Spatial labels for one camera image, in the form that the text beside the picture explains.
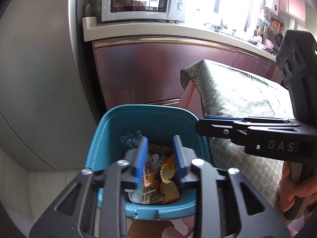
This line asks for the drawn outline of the person right hand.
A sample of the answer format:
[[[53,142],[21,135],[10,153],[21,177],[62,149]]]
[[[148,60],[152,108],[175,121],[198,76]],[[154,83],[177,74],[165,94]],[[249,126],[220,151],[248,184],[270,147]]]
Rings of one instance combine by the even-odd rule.
[[[316,203],[316,174],[296,185],[290,178],[290,172],[289,163],[285,161],[283,163],[282,178],[279,182],[279,207],[283,212],[286,212],[294,205],[296,197],[310,196],[308,205]]]

